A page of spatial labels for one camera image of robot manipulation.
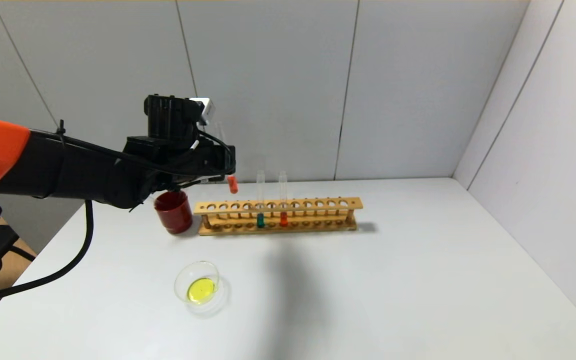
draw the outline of glass petri dish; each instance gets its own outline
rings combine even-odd
[[[226,286],[217,266],[197,261],[186,266],[174,280],[174,294],[194,313],[212,313],[223,305]]]

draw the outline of red cup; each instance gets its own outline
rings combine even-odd
[[[160,194],[155,200],[155,210],[164,228],[171,234],[183,233],[193,224],[188,196],[183,191]]]

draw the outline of test tube rack hole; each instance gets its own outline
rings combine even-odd
[[[355,210],[364,205],[358,197],[290,198],[287,201],[251,200],[198,202],[194,214],[201,215],[199,235],[251,235],[357,230]],[[288,223],[281,226],[281,212]],[[265,226],[258,227],[258,214]]]

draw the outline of test tube with red liquid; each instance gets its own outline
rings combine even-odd
[[[279,225],[284,228],[288,226],[288,176],[286,171],[279,173],[279,207],[281,207],[281,215],[279,218]]]

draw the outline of robotic arm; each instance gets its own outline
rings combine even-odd
[[[235,147],[198,128],[214,110],[208,98],[149,95],[148,135],[128,137],[122,152],[67,137],[63,123],[50,133],[0,122],[0,194],[130,209],[153,192],[221,181],[235,172]]]

